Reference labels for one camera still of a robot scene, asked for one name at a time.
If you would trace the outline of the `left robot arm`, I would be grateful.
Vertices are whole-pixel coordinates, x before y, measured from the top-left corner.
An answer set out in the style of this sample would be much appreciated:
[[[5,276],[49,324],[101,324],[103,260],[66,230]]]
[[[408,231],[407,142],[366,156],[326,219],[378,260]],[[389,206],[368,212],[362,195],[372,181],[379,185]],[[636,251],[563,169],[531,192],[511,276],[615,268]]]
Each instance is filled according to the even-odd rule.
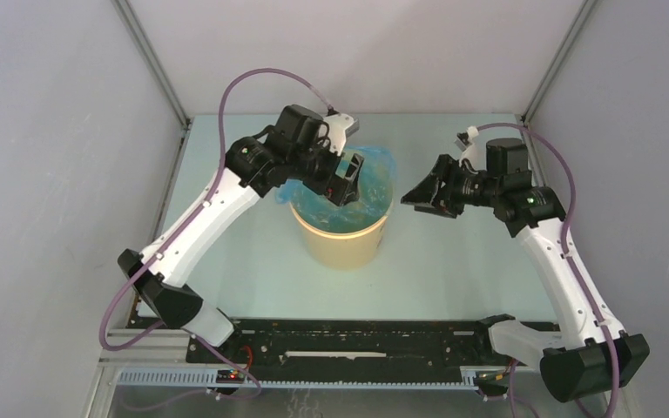
[[[150,245],[139,252],[124,250],[119,268],[167,327],[205,340],[217,361],[233,361],[240,338],[231,320],[188,286],[193,269],[241,214],[289,180],[335,206],[356,202],[364,157],[353,154],[344,174],[337,171],[348,138],[358,129],[358,119],[345,113],[322,116],[297,104],[286,106],[274,125],[234,141],[221,172],[198,198]]]

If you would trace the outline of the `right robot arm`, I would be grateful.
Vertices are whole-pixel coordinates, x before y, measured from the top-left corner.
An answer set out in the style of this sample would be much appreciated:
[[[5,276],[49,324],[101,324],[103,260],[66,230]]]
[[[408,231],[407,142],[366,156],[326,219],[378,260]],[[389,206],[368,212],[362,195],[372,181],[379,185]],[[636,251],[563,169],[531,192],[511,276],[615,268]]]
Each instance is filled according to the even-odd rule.
[[[492,139],[486,167],[466,157],[440,155],[429,174],[402,196],[404,205],[445,218],[465,206],[487,207],[502,221],[537,271],[557,316],[556,333],[525,326],[508,314],[480,320],[471,344],[475,358],[503,356],[537,370],[561,402],[625,387],[650,354],[642,334],[629,334],[605,304],[563,233],[566,212],[548,186],[532,183],[528,150],[518,138]]]

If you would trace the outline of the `yellow trash bin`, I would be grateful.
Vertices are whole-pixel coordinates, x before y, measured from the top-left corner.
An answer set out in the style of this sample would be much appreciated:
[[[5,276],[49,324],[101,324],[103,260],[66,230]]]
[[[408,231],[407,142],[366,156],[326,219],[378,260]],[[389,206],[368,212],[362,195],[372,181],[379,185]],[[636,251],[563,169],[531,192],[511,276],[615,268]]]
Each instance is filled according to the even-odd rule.
[[[395,205],[396,162],[391,151],[382,146],[348,147],[344,157],[354,153],[364,157],[356,202],[335,206],[297,180],[276,193],[280,204],[289,205],[312,257],[338,270],[360,268],[375,258]]]

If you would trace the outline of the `blue plastic trash bag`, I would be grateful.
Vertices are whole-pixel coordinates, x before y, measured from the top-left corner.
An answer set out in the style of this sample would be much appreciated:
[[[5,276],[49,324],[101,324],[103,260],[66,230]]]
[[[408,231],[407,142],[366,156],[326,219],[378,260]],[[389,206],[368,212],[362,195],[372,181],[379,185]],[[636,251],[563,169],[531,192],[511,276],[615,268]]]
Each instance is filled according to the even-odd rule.
[[[299,180],[289,180],[275,193],[277,203],[289,204],[310,226],[328,233],[354,233],[372,226],[389,213],[393,202],[396,163],[382,146],[348,146],[337,174],[345,173],[354,154],[364,157],[357,183],[359,198],[336,206],[311,192]]]

